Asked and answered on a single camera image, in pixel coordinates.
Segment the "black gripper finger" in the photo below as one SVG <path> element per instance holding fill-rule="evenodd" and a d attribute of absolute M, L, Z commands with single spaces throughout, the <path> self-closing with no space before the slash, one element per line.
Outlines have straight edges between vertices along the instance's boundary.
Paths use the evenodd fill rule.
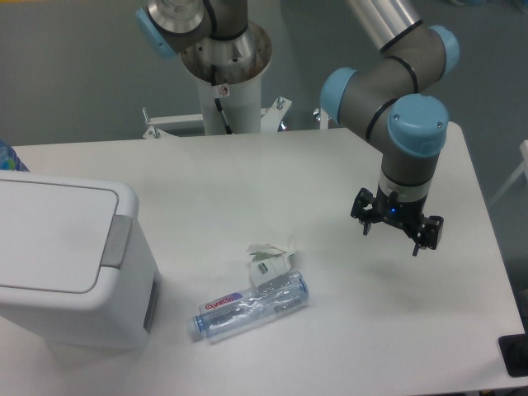
<path fill-rule="evenodd" d="M 412 255 L 416 257 L 419 250 L 436 250 L 441 240 L 444 218 L 441 216 L 422 216 L 417 227 L 411 233 L 414 241 Z"/>
<path fill-rule="evenodd" d="M 363 226 L 363 235 L 366 236 L 372 224 L 378 222 L 378 212 L 376 211 L 376 198 L 366 188 L 361 188 L 354 199 L 351 208 L 351 217 L 357 219 Z"/>

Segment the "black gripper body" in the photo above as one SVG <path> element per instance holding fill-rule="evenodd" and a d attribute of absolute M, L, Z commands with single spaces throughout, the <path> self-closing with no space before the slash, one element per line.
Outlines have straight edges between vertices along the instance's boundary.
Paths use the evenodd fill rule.
<path fill-rule="evenodd" d="M 378 186 L 373 204 L 373 222 L 375 224 L 383 222 L 397 229 L 402 229 L 409 238 L 419 239 L 423 236 L 423 208 L 426 200 L 427 196 L 411 202 L 392 199 Z"/>

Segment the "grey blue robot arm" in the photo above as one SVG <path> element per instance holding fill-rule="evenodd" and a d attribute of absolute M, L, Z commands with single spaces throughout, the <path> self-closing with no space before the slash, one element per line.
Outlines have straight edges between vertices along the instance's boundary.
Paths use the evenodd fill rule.
<path fill-rule="evenodd" d="M 424 94 L 460 57 L 455 36 L 426 26 L 408 1 L 352 1 L 350 9 L 382 54 L 373 68 L 339 68 L 319 104 L 329 117 L 382 155 L 376 192 L 361 189 L 351 216 L 365 231 L 385 223 L 416 249 L 436 249 L 443 218 L 423 212 L 449 115 Z M 180 57 L 197 82 L 207 134 L 263 131 L 261 76 L 271 62 L 268 34 L 245 1 L 150 1 L 136 21 L 159 56 Z"/>

